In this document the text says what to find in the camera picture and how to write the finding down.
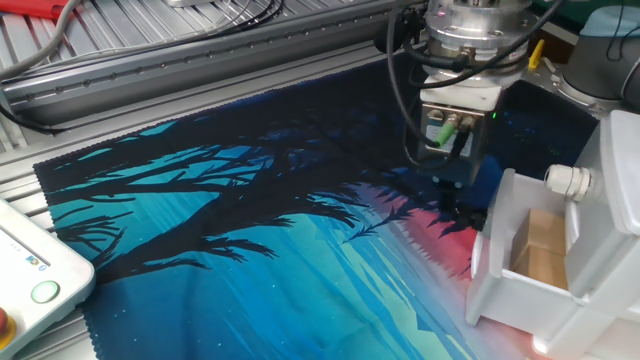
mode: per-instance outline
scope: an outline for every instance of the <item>white control panel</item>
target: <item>white control panel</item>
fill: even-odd
[[[84,301],[93,265],[0,199],[0,360]]]

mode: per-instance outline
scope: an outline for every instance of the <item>fabric sheet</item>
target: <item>fabric sheet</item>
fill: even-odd
[[[505,168],[573,164],[596,124],[523,84],[505,104],[473,208]],[[97,269],[98,358],[540,358],[465,323],[476,233],[437,212],[403,131],[374,63],[36,165],[58,237]]]

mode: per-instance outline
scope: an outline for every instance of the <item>red emergency stop button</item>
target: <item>red emergency stop button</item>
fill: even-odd
[[[16,335],[16,322],[7,315],[4,309],[0,308],[0,350],[9,345]]]

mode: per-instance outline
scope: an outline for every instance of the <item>cardboard box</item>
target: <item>cardboard box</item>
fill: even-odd
[[[567,289],[564,218],[531,209],[513,239],[512,271]]]

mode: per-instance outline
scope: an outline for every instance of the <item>robot end effector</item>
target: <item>robot end effector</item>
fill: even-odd
[[[405,120],[408,161],[433,176],[443,190],[441,211],[455,212],[455,193],[473,184],[505,88],[522,77],[527,45],[565,0],[540,17],[530,0],[431,0],[402,8],[396,2],[375,45],[387,55],[394,96]],[[414,48],[426,31],[427,43]],[[423,66],[420,117],[407,109],[395,74],[393,53],[403,47]]]

